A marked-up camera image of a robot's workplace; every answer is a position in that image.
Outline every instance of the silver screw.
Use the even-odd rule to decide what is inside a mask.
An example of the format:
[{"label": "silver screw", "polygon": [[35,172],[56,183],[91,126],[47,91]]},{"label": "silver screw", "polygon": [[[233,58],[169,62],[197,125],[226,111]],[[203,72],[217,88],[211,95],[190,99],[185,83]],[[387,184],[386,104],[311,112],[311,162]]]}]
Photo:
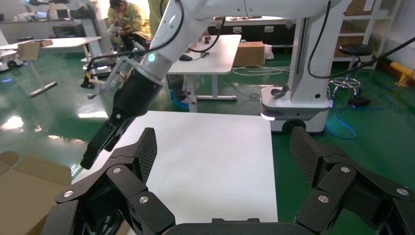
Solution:
[{"label": "silver screw", "polygon": [[319,196],[319,201],[321,201],[323,203],[328,203],[328,198],[326,196],[320,195]]},{"label": "silver screw", "polygon": [[72,190],[66,191],[64,193],[64,197],[70,197],[70,196],[72,196],[72,194],[73,194],[73,191]]},{"label": "silver screw", "polygon": [[409,195],[409,192],[406,191],[406,190],[404,190],[403,188],[398,188],[396,191],[399,192],[399,194],[402,194],[404,196],[408,196]]},{"label": "silver screw", "polygon": [[148,197],[146,197],[146,196],[141,197],[139,201],[140,201],[141,204],[145,204],[145,203],[148,202]]},{"label": "silver screw", "polygon": [[119,173],[121,171],[121,169],[120,168],[115,168],[114,170],[113,170],[113,173],[114,174],[117,174],[117,173]]},{"label": "silver screw", "polygon": [[345,173],[349,173],[350,172],[350,169],[347,168],[347,167],[342,167],[342,168],[340,168],[340,170],[342,170],[342,172],[345,172]]}]

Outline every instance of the black power adapter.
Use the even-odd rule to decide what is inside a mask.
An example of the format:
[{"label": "black power adapter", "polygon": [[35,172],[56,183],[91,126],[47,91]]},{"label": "black power adapter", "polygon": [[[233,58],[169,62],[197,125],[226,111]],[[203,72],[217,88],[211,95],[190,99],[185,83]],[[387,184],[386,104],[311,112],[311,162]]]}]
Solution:
[{"label": "black power adapter", "polygon": [[351,105],[353,108],[357,108],[357,107],[369,105],[370,100],[364,97],[355,97],[355,98],[349,99],[347,103]]}]

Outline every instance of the white cable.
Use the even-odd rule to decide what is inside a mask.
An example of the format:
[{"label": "white cable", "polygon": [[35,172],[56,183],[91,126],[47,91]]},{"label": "white cable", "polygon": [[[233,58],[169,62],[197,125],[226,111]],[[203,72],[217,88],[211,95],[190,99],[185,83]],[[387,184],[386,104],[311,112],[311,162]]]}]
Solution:
[{"label": "white cable", "polygon": [[[257,69],[249,69],[247,67],[258,67]],[[244,70],[246,73],[236,72],[237,70]],[[232,68],[233,73],[242,76],[262,76],[262,75],[277,75],[283,72],[290,72],[290,67],[265,67],[259,65],[248,65],[238,68]]]},{"label": "white cable", "polygon": [[327,86],[327,99],[330,100],[330,94],[331,94],[331,90],[330,87]]}]

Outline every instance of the yellow jacket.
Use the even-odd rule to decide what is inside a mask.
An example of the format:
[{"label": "yellow jacket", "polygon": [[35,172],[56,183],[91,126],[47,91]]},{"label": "yellow jacket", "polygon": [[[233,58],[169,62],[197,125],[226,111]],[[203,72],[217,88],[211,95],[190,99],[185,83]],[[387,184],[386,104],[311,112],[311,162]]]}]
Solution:
[{"label": "yellow jacket", "polygon": [[[150,7],[150,28],[151,28],[151,35],[153,37],[154,37],[154,34],[156,34],[157,29],[159,28],[159,25],[161,22],[160,2],[161,0],[148,0],[148,6]],[[169,0],[164,0],[163,11],[166,10],[168,2]]]},{"label": "yellow jacket", "polygon": [[[108,21],[111,25],[114,24],[116,12],[113,9],[108,10]],[[134,28],[135,34],[140,35],[146,40],[151,40],[150,23],[147,18],[147,13],[134,3],[129,2],[127,10],[119,15],[121,21],[126,24],[126,29]]]}]

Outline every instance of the white desk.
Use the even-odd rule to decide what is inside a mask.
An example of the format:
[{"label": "white desk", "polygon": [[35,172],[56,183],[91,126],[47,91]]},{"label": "white desk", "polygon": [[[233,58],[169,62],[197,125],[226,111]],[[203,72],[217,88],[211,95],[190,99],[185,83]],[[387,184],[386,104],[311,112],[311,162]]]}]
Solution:
[{"label": "white desk", "polygon": [[[216,36],[212,36],[210,43],[215,41]],[[218,42],[209,50],[210,55],[205,58],[192,61],[177,61],[173,64],[168,74],[185,74],[187,81],[187,95],[189,97],[189,109],[197,112],[197,100],[237,100],[236,96],[218,95],[218,74],[228,74],[232,71],[233,61],[238,50],[241,35],[221,35]],[[197,43],[195,50],[203,50],[211,44],[203,41]],[[199,58],[200,53],[190,52],[193,59]],[[212,95],[195,95],[194,84],[196,79],[202,74],[212,74]]]},{"label": "white desk", "polygon": [[[80,47],[85,46],[88,43],[91,43],[93,41],[97,41],[101,39],[101,37],[88,37],[88,38],[55,38],[50,39],[53,41],[53,45],[47,46],[47,47],[41,47],[42,49],[56,49],[56,48],[70,48],[70,47]],[[21,43],[27,43],[32,41],[38,41],[36,40],[29,40],[26,42]],[[17,50],[18,45],[21,43],[14,43],[10,45],[5,45],[0,47],[0,50]]]},{"label": "white desk", "polygon": [[[146,127],[156,131],[158,154],[147,182],[176,224],[212,218],[277,222],[269,121],[257,116],[148,112],[136,118],[115,148],[131,145]],[[111,153],[103,151],[91,170]]]},{"label": "white desk", "polygon": [[[72,48],[72,47],[80,47],[83,46],[84,47],[84,52],[85,55],[88,57],[88,48],[87,48],[87,44],[91,43],[93,41],[97,41],[101,39],[101,37],[88,37],[88,38],[56,38],[56,39],[51,39],[53,41],[53,45],[47,46],[47,47],[41,47],[41,49],[57,49],[57,48]],[[32,41],[38,41],[38,40],[29,40],[29,41],[25,41],[25,42],[21,42],[21,43],[28,43],[28,42],[32,42]],[[21,43],[14,43],[14,44],[10,44],[10,45],[5,45],[0,47],[0,50],[17,50],[19,47],[19,44]],[[58,85],[57,82],[52,82],[50,84],[45,85],[43,83],[43,81],[41,80],[39,73],[37,72],[34,64],[32,61],[29,61],[29,65],[33,70],[33,73],[35,74],[36,78],[38,79],[39,84],[41,85],[41,88],[35,90],[34,92],[31,92],[29,94],[29,97],[35,97],[55,86]]]}]

